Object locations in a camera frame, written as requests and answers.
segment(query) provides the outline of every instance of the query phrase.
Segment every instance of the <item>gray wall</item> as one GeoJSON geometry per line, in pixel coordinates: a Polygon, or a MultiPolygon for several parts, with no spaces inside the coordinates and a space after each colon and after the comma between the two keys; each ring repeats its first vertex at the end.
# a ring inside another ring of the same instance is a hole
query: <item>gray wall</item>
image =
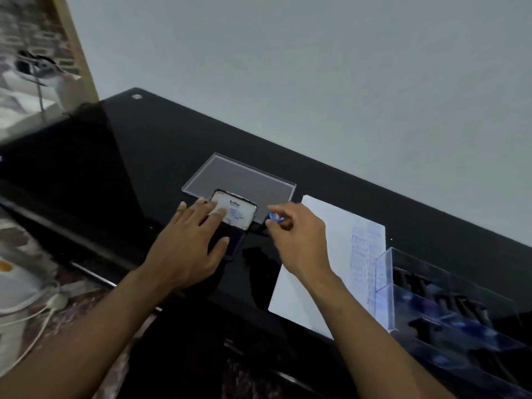
{"type": "Polygon", "coordinates": [[[68,0],[133,86],[532,246],[532,0],[68,0]]]}

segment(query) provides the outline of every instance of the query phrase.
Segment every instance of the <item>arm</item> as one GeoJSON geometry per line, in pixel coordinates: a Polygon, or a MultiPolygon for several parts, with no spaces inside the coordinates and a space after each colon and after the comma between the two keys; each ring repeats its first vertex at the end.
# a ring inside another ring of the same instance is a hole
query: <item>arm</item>
{"type": "Polygon", "coordinates": [[[147,316],[174,288],[195,284],[214,273],[228,240],[207,254],[224,210],[200,222],[216,206],[198,200],[176,215],[160,233],[146,261],[79,321],[44,341],[0,380],[0,397],[90,398],[147,316]]]}
{"type": "Polygon", "coordinates": [[[329,266],[325,224],[302,204],[269,207],[289,218],[268,220],[285,267],[320,310],[362,398],[454,396],[412,358],[349,293],[329,266]]]}

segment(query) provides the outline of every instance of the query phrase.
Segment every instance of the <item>right hand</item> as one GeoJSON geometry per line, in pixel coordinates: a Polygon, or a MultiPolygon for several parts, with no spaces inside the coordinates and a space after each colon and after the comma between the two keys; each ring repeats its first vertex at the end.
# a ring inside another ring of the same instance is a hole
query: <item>right hand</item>
{"type": "Polygon", "coordinates": [[[327,255],[325,223],[301,203],[268,206],[284,217],[277,223],[266,221],[284,266],[304,285],[333,275],[327,255]]]}

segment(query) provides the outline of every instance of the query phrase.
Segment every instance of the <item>left hand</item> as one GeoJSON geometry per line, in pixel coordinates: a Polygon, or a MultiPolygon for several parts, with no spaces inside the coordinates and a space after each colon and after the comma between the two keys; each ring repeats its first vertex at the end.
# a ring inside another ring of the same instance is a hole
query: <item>left hand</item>
{"type": "Polygon", "coordinates": [[[221,208],[200,223],[215,207],[215,201],[201,198],[189,208],[181,202],[138,269],[154,288],[169,293],[174,288],[201,282],[214,273],[226,252],[229,238],[220,239],[209,254],[207,249],[227,211],[221,208]]]}

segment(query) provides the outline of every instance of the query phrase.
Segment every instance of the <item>hand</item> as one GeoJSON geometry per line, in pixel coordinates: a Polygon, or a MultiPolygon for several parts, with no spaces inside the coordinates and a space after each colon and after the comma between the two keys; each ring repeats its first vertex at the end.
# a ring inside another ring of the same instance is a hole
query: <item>hand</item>
{"type": "Polygon", "coordinates": [[[168,294],[174,288],[189,287],[214,273],[226,252],[229,238],[220,239],[210,254],[207,248],[227,211],[221,208],[200,223],[215,207],[215,201],[204,199],[198,199],[189,208],[181,202],[138,269],[152,285],[168,294]]]}
{"type": "Polygon", "coordinates": [[[268,208],[285,217],[278,224],[267,220],[266,226],[288,271],[306,286],[333,274],[327,255],[325,223],[301,203],[268,208]]]}

